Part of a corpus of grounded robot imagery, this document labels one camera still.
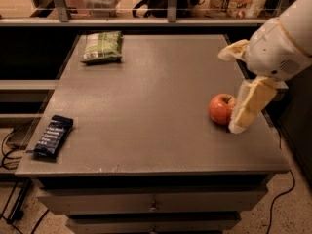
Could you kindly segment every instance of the desk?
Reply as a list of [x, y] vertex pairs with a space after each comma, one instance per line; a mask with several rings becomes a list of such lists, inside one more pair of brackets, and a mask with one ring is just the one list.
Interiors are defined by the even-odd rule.
[[289, 167], [259, 115], [240, 135], [208, 116], [243, 75], [222, 35], [125, 35], [121, 63], [79, 62], [81, 36], [28, 148], [54, 114], [74, 119], [56, 161], [25, 154], [17, 176], [75, 233], [194, 233], [239, 221]]

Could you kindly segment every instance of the red apple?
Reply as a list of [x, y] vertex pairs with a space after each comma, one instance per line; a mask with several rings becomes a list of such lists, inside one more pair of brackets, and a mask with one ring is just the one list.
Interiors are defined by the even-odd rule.
[[236, 99], [229, 94], [218, 94], [209, 104], [209, 115], [219, 125], [228, 125]]

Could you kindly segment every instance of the floor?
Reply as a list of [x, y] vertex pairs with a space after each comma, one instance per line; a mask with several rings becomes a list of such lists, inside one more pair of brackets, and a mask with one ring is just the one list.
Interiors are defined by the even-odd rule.
[[[137, 0], [130, 0], [133, 5]], [[29, 0], [0, 0], [0, 14], [2, 17], [27, 17], [33, 11], [33, 6]], [[2, 128], [0, 126], [0, 142], [12, 129]], [[273, 218], [271, 226], [271, 234], [303, 234], [312, 233], [312, 190], [307, 183], [306, 178], [295, 161], [293, 153], [289, 148], [287, 140], [282, 136], [279, 137], [278, 131], [271, 126], [272, 135], [276, 138], [277, 144], [281, 145], [281, 152], [288, 160], [295, 179], [295, 188], [290, 193], [283, 195], [275, 201], [273, 208]], [[0, 175], [10, 173], [0, 168]], [[9, 195], [12, 191], [13, 184], [10, 182], [0, 183], [0, 211], [4, 208]], [[262, 234], [267, 233], [270, 207], [274, 198], [280, 193], [289, 190], [293, 186], [293, 178], [291, 173], [275, 175], [268, 183], [268, 193], [262, 200], [248, 212], [242, 212], [242, 221], [233, 229], [224, 231], [223, 234]], [[9, 211], [18, 196], [20, 185], [13, 194], [12, 200], [8, 208], [3, 212], [3, 216], [7, 217]], [[35, 227], [39, 218], [43, 215], [46, 207], [36, 199], [38, 189], [33, 186], [22, 205], [24, 212], [21, 220], [16, 220], [14, 226], [8, 225], [5, 219], [0, 219], [0, 234], [30, 234]], [[63, 215], [55, 215], [50, 212], [42, 219], [35, 233], [37, 234], [71, 234], [72, 232], [65, 227], [66, 217]]]

